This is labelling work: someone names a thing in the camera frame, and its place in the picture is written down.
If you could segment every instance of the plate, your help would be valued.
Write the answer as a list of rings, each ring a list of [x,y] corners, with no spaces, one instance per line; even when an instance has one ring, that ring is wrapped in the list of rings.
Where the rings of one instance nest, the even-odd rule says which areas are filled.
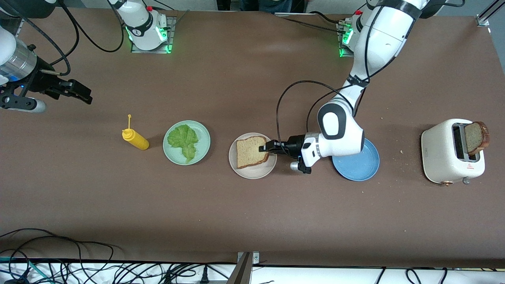
[[[248,179],[258,179],[269,174],[275,167],[277,163],[277,154],[269,153],[268,160],[265,163],[261,163],[256,166],[250,166],[243,169],[237,168],[237,140],[247,139],[253,136],[262,136],[267,141],[270,141],[268,137],[260,133],[246,133],[235,139],[230,147],[230,152],[228,153],[228,160],[230,161],[231,168],[241,177]]]
[[[375,175],[380,159],[377,148],[365,138],[363,150],[355,155],[332,157],[333,166],[345,178],[365,181]]]
[[[189,161],[189,163],[186,163],[186,157],[182,155],[182,148],[172,147],[170,144],[168,144],[167,141],[168,134],[172,132],[172,130],[174,130],[177,126],[183,124],[191,127],[194,132],[196,132],[196,137],[198,137],[198,142],[194,144],[194,147],[196,148],[195,156],[191,161]],[[170,161],[177,165],[188,166],[194,163],[198,163],[205,157],[210,147],[211,135],[209,134],[209,131],[207,128],[205,128],[205,126],[203,126],[203,124],[193,120],[184,120],[177,122],[172,127],[170,127],[170,129],[168,129],[165,137],[163,138],[163,152],[165,152],[165,156],[167,156]]]

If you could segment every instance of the tabletop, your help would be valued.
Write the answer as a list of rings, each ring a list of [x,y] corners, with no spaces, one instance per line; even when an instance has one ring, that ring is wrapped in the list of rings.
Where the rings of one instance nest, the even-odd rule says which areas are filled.
[[[72,11],[98,44],[119,43],[110,10]],[[334,28],[319,16],[294,18]],[[73,44],[63,11],[35,23],[63,50]],[[20,38],[46,61],[58,57],[28,25]],[[236,261],[237,251],[260,251],[268,264],[505,266],[505,78],[487,28],[473,18],[419,20],[398,58],[372,79],[356,120],[381,164],[364,182],[341,177],[330,158],[301,175],[279,157],[258,180],[228,163],[240,135],[276,137],[276,103],[291,83],[343,84],[352,58],[339,57],[334,32],[261,12],[188,12],[171,54],[129,48],[104,53],[81,36],[66,78],[92,90],[91,105],[33,94],[45,113],[0,112],[1,233],[41,227],[115,244],[122,250],[114,259],[129,260]],[[309,107],[326,92],[300,84],[286,94],[283,139],[305,133]],[[148,150],[122,140],[128,114]],[[423,174],[420,135],[450,118],[484,121],[492,136],[486,171],[470,185],[439,186]],[[205,125],[212,142],[202,161],[179,166],[162,140],[187,119]],[[31,248],[31,256],[76,257],[59,242]],[[90,249],[84,257],[108,252]]]

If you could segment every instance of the jeans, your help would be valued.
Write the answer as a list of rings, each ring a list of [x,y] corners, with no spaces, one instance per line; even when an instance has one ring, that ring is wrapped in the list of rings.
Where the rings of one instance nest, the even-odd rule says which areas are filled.
[[[263,11],[267,13],[291,12],[292,0],[240,0],[241,11]]]

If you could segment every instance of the bread crust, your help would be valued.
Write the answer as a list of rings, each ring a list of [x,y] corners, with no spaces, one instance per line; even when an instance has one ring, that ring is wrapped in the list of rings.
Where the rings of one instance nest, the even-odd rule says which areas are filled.
[[[474,123],[477,123],[480,126],[480,130],[482,131],[482,143],[475,150],[468,152],[468,155],[470,156],[477,154],[489,146],[489,130],[487,129],[486,124],[482,121],[475,121]]]
[[[267,143],[267,139],[266,139],[265,137],[263,137],[263,136],[251,136],[251,137],[246,138],[246,139],[237,140],[237,142],[239,142],[239,141],[245,141],[245,140],[247,140],[247,139],[251,139],[251,138],[253,138],[253,137],[260,137],[260,138],[262,138],[262,139],[263,139],[263,141],[265,141],[265,143]],[[255,164],[249,164],[249,165],[245,165],[245,166],[242,166],[242,167],[237,167],[237,168],[238,168],[238,169],[243,169],[243,168],[246,168],[246,167],[252,167],[252,166],[259,165],[259,164],[263,164],[263,163],[265,163],[266,161],[268,161],[268,157],[269,157],[269,153],[268,153],[268,152],[265,152],[265,157],[264,157],[261,161],[259,161],[259,162],[255,163]]]

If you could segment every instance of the toaster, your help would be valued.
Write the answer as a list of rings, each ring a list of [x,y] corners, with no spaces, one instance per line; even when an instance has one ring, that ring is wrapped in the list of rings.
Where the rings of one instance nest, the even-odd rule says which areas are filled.
[[[447,186],[458,181],[469,184],[470,179],[484,173],[484,151],[468,155],[465,125],[470,123],[449,119],[423,132],[423,170],[430,181]]]

